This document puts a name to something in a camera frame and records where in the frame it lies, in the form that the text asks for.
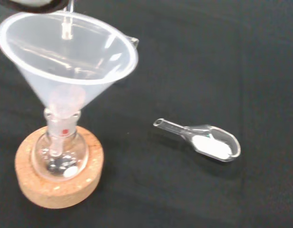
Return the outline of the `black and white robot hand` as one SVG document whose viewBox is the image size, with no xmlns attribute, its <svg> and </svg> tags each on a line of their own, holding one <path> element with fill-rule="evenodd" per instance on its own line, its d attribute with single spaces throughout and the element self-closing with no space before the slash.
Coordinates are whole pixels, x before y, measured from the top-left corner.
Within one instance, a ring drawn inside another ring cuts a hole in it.
<svg viewBox="0 0 293 228">
<path fill-rule="evenodd" d="M 6 3 L 17 11 L 50 13 L 68 5 L 68 0 L 8 0 Z"/>
</svg>

